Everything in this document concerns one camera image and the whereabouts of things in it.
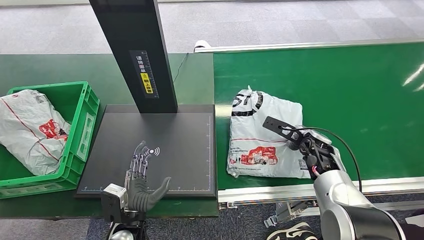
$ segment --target yellow label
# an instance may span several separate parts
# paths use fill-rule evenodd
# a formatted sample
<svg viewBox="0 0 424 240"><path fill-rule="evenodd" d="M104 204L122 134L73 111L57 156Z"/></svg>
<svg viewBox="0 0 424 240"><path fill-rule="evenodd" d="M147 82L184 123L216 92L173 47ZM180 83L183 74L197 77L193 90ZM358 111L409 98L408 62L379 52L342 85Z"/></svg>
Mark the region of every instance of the yellow label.
<svg viewBox="0 0 424 240"><path fill-rule="evenodd" d="M145 72L142 72L140 74L141 74L141 81L143 82L146 93L153 94L152 85L150 85L149 75Z"/></svg>

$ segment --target metal bracket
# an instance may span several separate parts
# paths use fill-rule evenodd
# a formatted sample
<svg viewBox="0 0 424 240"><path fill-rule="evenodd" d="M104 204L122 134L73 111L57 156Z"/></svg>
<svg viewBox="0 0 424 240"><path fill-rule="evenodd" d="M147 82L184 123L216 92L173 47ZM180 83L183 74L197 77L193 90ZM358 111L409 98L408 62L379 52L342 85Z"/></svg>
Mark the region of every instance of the metal bracket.
<svg viewBox="0 0 424 240"><path fill-rule="evenodd" d="M236 208L237 208L237 206L234 205L234 202L220 202L219 206L218 206L219 210L221 210L221 209L236 209Z"/></svg>
<svg viewBox="0 0 424 240"><path fill-rule="evenodd" d="M311 205L311 201L278 202L275 215L263 221L265 226L275 226L277 223L293 220Z"/></svg>

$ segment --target red printed logo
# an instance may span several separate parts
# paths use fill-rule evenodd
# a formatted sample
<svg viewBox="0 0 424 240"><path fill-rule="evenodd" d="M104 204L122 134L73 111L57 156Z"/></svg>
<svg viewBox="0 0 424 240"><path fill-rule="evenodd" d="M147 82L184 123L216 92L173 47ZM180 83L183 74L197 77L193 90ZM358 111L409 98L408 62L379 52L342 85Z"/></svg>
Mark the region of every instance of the red printed logo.
<svg viewBox="0 0 424 240"><path fill-rule="evenodd" d="M241 161L244 165L275 165L278 162L276 148L273 146L258 146L249 151L249 154L242 154Z"/></svg>
<svg viewBox="0 0 424 240"><path fill-rule="evenodd" d="M47 139L64 139L68 140L68 135L59 124L50 119L46 124L40 125L38 129L47 137Z"/></svg>

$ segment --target black shoe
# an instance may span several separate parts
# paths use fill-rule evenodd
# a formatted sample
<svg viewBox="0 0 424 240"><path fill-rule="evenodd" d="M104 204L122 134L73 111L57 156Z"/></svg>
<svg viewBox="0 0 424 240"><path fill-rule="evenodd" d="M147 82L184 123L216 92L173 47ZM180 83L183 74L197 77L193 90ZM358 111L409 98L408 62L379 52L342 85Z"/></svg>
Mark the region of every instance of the black shoe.
<svg viewBox="0 0 424 240"><path fill-rule="evenodd" d="M306 222L301 222L286 230L271 233L266 240L318 240Z"/></svg>

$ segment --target robotic arm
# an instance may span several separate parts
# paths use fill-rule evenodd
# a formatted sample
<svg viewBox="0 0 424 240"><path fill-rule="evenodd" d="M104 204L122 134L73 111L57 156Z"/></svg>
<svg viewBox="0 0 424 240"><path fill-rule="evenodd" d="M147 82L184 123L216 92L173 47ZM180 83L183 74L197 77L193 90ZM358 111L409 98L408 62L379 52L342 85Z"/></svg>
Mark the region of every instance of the robotic arm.
<svg viewBox="0 0 424 240"><path fill-rule="evenodd" d="M148 193L146 170L152 155L142 141L134 151L125 175L125 186L109 184L101 192L104 219L112 222L108 240L145 240L146 212L152 209L170 189L166 177L153 193Z"/></svg>
<svg viewBox="0 0 424 240"><path fill-rule="evenodd" d="M406 239L395 218L368 201L361 185L360 190L355 187L330 139L313 128L295 128L270 116L263 127L287 139L288 147L303 155L314 181L324 240Z"/></svg>

